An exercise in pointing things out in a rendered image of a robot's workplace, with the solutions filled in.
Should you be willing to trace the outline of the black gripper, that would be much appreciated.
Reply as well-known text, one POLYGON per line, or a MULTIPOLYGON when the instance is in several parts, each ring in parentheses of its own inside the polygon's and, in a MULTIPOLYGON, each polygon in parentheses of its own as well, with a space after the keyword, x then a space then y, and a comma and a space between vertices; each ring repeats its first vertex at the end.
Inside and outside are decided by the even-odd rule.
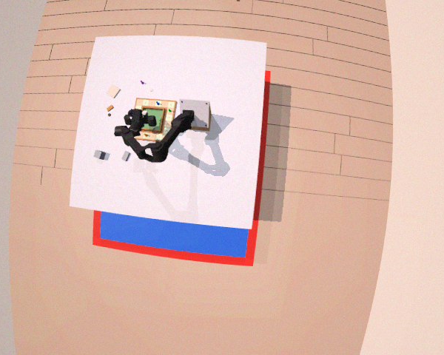
POLYGON ((130 115, 126 114, 124 116, 124 122, 127 126, 129 126, 133 123, 139 125, 140 128, 142 128, 144 126, 144 124, 149 124, 149 126, 156 126, 157 125, 157 121, 156 121, 154 115, 148 115, 148 114, 144 115, 144 119, 141 122, 140 121, 139 122, 137 122, 137 121, 132 122, 131 120, 132 119, 130 119, 130 115))

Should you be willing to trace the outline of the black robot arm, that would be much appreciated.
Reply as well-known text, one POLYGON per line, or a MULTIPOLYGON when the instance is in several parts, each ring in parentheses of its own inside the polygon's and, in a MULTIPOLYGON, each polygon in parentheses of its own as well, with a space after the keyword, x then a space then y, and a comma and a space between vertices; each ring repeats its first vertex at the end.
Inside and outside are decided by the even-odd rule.
MULTIPOLYGON (((137 121, 141 122, 144 118, 142 118, 143 111, 141 109, 131 109, 128 111, 128 115, 132 117, 132 122, 137 121)), ((134 139, 134 137, 140 136, 140 126, 133 123, 129 126, 115 126, 114 135, 118 137, 122 137, 124 144, 126 146, 131 146, 130 148, 135 152, 135 154, 141 160, 147 160, 151 163, 160 163, 167 159, 168 150, 173 141, 177 138, 180 132, 184 132, 188 129, 192 128, 191 123, 194 121, 194 111, 193 110, 185 110, 183 109, 183 113, 177 116, 173 121, 171 121, 172 128, 168 133, 164 136, 161 141, 156 143, 149 143, 146 146, 140 145, 140 143, 134 139), (152 156, 148 155, 145 149, 150 148, 152 152, 152 156)))

